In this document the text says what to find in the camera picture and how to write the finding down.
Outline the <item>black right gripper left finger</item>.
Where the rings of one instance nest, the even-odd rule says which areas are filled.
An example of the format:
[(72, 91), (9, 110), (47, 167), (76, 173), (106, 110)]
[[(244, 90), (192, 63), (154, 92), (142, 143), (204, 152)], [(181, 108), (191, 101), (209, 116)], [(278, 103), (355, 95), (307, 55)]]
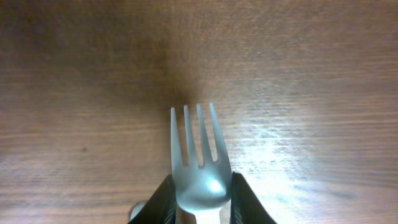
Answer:
[(175, 185), (169, 174), (128, 224), (176, 224)]

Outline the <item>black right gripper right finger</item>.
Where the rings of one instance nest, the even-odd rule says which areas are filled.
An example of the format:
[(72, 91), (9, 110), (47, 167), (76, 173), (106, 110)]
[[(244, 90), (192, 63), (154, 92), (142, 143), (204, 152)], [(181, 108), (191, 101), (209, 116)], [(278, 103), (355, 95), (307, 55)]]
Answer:
[(232, 173), (230, 224), (277, 224), (240, 173)]

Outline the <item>white plastic spoon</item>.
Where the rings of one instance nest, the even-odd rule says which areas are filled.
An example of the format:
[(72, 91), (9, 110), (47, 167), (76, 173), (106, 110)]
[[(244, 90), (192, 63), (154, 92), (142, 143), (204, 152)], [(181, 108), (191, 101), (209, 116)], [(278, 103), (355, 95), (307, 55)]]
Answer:
[(134, 217), (136, 217), (139, 212), (142, 210), (142, 208), (145, 206), (146, 201), (141, 201), (133, 205), (129, 211), (129, 221), (133, 220)]

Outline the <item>white plastic fork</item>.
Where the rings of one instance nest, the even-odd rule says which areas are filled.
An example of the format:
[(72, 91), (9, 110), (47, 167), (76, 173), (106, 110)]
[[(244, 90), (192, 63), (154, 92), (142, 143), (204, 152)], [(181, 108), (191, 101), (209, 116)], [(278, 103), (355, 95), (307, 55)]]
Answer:
[(203, 166), (198, 165), (188, 106), (184, 108), (185, 136), (189, 164), (183, 164), (175, 109), (170, 110), (172, 178), (178, 206), (195, 217), (197, 224), (220, 224), (220, 211), (231, 200), (232, 171), (223, 132), (213, 103), (209, 104), (217, 160), (211, 156), (201, 106), (197, 104)]

